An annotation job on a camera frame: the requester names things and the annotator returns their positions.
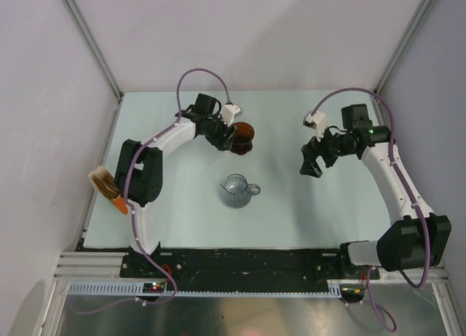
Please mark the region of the amber glass coffee dripper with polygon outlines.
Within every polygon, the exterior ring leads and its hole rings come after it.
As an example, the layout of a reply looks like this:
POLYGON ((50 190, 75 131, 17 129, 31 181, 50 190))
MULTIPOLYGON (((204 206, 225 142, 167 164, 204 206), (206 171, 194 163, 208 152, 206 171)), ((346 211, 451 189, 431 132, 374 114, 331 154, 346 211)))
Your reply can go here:
POLYGON ((234 126, 237 129, 232 139, 231 152, 236 155, 243 156, 253 148, 255 130, 246 122, 236 122, 234 126))

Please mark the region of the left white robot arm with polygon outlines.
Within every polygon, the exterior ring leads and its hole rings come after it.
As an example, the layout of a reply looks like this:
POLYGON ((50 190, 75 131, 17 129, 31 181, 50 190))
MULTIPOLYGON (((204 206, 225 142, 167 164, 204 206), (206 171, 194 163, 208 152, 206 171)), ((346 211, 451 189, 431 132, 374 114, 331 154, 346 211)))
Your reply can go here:
POLYGON ((159 240, 147 235, 146 213, 162 191, 165 159, 198 136, 221 152, 229 151, 237 132, 234 120, 241 114, 240 106, 230 101, 222 104, 200 93, 195 103, 187 109, 179 109, 174 122, 149 140, 128 139, 122 144, 114 180, 129 207, 133 232, 130 246, 141 254, 135 266, 144 276, 155 276, 162 266, 160 257, 153 254, 159 240))

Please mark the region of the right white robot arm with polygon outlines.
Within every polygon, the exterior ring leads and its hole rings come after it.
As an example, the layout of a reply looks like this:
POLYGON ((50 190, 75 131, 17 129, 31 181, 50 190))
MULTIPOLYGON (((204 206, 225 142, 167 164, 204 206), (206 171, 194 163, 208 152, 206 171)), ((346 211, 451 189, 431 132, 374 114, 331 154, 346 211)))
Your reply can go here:
POLYGON ((303 145, 304 161, 300 173, 319 178, 323 172, 317 164, 322 158, 327 168, 339 157, 354 155, 372 175, 390 218, 390 227, 377 241, 344 243, 344 255, 336 261, 338 273, 354 278, 363 266, 373 265, 386 271, 434 267, 441 262, 451 223, 437 215, 416 190, 398 148, 390 143, 390 129, 375 126, 364 104, 344 107, 344 129, 332 133, 326 115, 309 112, 303 124, 315 130, 315 136, 303 145))

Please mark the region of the clear glass pitcher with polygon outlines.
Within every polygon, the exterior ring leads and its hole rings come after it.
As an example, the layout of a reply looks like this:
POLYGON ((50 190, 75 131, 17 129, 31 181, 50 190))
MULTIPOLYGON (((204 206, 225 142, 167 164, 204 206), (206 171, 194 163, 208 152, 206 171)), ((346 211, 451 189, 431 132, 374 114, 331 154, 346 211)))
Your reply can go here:
POLYGON ((238 173, 227 176, 219 183, 219 186, 219 198, 225 206, 230 208, 244 208, 253 196, 261 193, 260 186, 249 183, 238 173))

